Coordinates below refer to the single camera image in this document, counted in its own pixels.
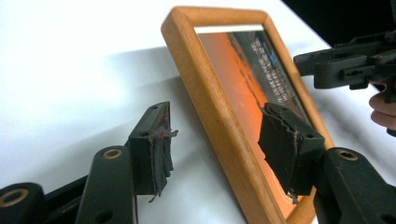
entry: mirror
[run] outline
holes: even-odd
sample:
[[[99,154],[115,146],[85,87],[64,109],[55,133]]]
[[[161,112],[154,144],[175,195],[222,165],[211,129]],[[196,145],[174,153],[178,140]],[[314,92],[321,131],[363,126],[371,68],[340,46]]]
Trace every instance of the mirror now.
[[[332,140],[270,17],[175,7],[162,32],[247,221],[310,223],[312,196],[292,204],[264,160],[257,143],[261,107],[284,105],[326,138],[326,148]]]

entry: white table surface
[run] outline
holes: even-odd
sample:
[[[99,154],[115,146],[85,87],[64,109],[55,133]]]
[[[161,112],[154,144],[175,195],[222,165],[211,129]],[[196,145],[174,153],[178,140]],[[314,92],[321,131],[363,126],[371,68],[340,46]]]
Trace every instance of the white table surface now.
[[[328,47],[279,0],[0,0],[0,188],[30,181],[47,193],[87,175],[98,150],[170,101],[175,171],[161,198],[138,197],[140,222],[246,222],[163,41],[173,6],[265,10],[292,56]],[[375,89],[304,81],[335,144],[396,185],[396,140],[370,121]]]

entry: screw hole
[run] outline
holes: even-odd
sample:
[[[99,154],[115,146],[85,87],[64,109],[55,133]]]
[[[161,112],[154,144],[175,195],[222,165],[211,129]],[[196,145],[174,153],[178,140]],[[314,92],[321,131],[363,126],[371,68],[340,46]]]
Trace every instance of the screw hole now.
[[[111,218],[113,218],[113,212],[104,211],[96,216],[95,221],[96,223],[107,223]]]
[[[21,202],[28,195],[27,189],[14,189],[0,196],[0,207],[9,207]]]
[[[122,154],[122,151],[120,149],[112,148],[103,154],[103,158],[108,159],[108,160],[116,159],[121,154]]]
[[[338,150],[337,151],[338,156],[340,156],[341,158],[345,159],[345,160],[349,160],[349,161],[356,161],[358,159],[358,156],[350,151],[346,151],[346,150]]]

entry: hand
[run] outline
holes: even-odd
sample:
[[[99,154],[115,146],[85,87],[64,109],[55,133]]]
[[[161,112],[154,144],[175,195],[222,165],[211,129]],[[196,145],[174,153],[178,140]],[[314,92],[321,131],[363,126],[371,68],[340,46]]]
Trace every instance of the hand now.
[[[376,82],[386,86],[386,82]],[[385,104],[385,92],[381,91],[370,99],[370,107],[374,109],[371,119],[384,127],[396,130],[396,103]]]

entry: clamp jaw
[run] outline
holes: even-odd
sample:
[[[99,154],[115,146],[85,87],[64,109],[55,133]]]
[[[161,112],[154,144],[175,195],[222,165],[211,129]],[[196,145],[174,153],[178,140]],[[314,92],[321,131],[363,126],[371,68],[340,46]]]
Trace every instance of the clamp jaw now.
[[[354,38],[293,58],[301,76],[314,76],[314,87],[329,89],[349,86],[365,89],[370,81],[386,81],[385,103],[396,103],[396,31]],[[387,132],[396,137],[396,130]]]
[[[285,194],[317,191],[320,224],[396,223],[396,188],[388,185],[360,153],[325,150],[324,138],[286,107],[262,109],[259,145]]]

